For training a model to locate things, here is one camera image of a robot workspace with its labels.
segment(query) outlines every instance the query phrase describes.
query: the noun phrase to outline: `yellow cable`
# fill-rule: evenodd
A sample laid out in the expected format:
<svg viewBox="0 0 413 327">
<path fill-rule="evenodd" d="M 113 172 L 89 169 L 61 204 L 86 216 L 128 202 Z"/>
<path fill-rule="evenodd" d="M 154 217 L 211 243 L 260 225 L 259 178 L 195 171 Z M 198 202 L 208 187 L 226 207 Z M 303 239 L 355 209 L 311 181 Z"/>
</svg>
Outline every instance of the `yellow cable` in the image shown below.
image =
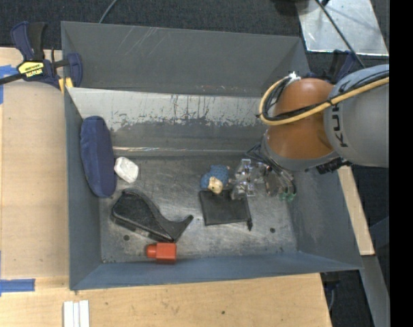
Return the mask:
<svg viewBox="0 0 413 327">
<path fill-rule="evenodd" d="M 365 91 L 369 91 L 371 89 L 374 89 L 378 86 L 382 86 L 383 84 L 386 84 L 390 81 L 389 77 L 383 78 L 381 80 L 377 80 L 374 82 L 371 82 L 370 84 L 366 84 L 362 87 L 359 87 L 353 91 L 346 92 L 343 95 L 338 95 L 337 97 L 332 98 L 331 102 L 322 102 L 319 106 L 316 106 L 315 108 L 312 108 L 311 110 L 308 110 L 307 112 L 303 112 L 302 114 L 298 114 L 286 119 L 278 120 L 278 121 L 270 121 L 267 120 L 264 115 L 262 114 L 262 109 L 264 106 L 264 102 L 266 98 L 270 95 L 270 93 L 273 91 L 273 89 L 279 85 L 282 81 L 284 81 L 286 78 L 281 79 L 280 81 L 277 81 L 275 84 L 273 84 L 267 91 L 266 93 L 262 96 L 261 102 L 260 102 L 260 119 L 263 123 L 270 125 L 270 126 L 277 126 L 277 125 L 284 125 L 286 123 L 292 123 L 301 119 L 304 119 L 306 117 L 309 117 L 317 112 L 321 112 L 322 110 L 325 110 L 326 108 L 330 107 L 331 105 L 335 105 L 339 102 L 342 102 L 343 100 L 349 99 L 351 97 L 354 97 L 355 95 L 359 95 L 360 93 L 363 93 Z"/>
</svg>

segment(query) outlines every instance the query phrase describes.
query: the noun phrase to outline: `bin floor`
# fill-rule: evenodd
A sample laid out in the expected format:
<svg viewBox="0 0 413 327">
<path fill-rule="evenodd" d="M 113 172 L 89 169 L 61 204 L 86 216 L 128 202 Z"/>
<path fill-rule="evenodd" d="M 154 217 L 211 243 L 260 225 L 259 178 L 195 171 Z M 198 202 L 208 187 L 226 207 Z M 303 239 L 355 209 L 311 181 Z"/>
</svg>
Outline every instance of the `bin floor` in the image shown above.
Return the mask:
<svg viewBox="0 0 413 327">
<path fill-rule="evenodd" d="M 209 171 L 212 164 L 226 164 L 233 171 L 244 156 L 217 154 L 129 158 L 140 167 L 137 180 L 129 184 L 119 179 L 114 195 L 100 201 L 103 262 L 149 260 L 145 248 L 154 241 L 110 219 L 112 206 L 126 188 L 141 190 L 169 220 L 179 221 L 188 215 L 194 216 L 177 242 L 179 259 L 296 251 L 287 202 L 279 197 L 267 196 L 264 183 L 258 184 L 256 195 L 248 198 L 254 224 L 251 231 L 246 222 L 205 226 L 198 195 L 200 177 Z"/>
</svg>

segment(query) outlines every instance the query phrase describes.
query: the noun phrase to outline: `black foam piece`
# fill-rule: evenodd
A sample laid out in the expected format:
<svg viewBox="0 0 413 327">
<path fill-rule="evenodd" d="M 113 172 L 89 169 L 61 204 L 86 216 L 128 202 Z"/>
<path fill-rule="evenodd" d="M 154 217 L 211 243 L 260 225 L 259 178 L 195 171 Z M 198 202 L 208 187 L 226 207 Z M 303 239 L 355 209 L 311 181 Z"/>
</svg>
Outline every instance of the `black foam piece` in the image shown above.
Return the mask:
<svg viewBox="0 0 413 327">
<path fill-rule="evenodd" d="M 123 227 L 162 242 L 176 242 L 193 219 L 169 221 L 141 191 L 125 189 L 111 212 L 112 220 Z"/>
<path fill-rule="evenodd" d="M 252 220 L 247 198 L 231 198 L 231 190 L 223 190 L 220 194 L 202 190 L 199 192 L 202 213 L 205 225 L 238 223 L 246 221 L 249 230 L 252 229 Z"/>
</svg>

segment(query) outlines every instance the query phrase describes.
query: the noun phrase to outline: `gray bin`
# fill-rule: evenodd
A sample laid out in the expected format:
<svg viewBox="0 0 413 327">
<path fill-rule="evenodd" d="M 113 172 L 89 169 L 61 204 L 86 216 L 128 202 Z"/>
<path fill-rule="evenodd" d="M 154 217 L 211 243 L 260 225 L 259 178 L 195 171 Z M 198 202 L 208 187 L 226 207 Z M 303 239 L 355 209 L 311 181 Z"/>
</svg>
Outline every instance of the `gray bin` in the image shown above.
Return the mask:
<svg viewBox="0 0 413 327">
<path fill-rule="evenodd" d="M 78 52 L 81 87 L 65 94 L 73 290 L 320 273 L 360 268 L 336 173 L 296 173 L 292 202 L 257 185 L 249 198 L 254 226 L 205 226 L 198 192 L 212 164 L 234 169 L 266 127 L 255 117 L 278 78 L 309 69 L 297 37 L 62 23 L 63 52 Z M 102 116 L 115 157 L 140 166 L 119 179 L 111 198 L 89 189 L 80 158 L 80 126 Z M 177 242 L 178 259 L 145 255 L 151 239 L 115 224 L 110 211 L 127 187 L 148 195 L 163 216 L 194 219 Z"/>
</svg>

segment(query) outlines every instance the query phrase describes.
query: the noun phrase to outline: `metal plate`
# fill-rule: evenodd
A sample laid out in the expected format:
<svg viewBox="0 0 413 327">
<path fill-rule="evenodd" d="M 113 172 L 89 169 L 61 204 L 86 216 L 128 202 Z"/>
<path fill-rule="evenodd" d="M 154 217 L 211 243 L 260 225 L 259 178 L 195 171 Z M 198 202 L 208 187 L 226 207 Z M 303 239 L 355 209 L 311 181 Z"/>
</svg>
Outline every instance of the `metal plate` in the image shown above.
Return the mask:
<svg viewBox="0 0 413 327">
<path fill-rule="evenodd" d="M 308 51 L 348 49 L 316 0 L 296 2 L 296 7 Z M 388 56 L 370 0 L 330 0 L 325 8 L 357 54 Z"/>
</svg>

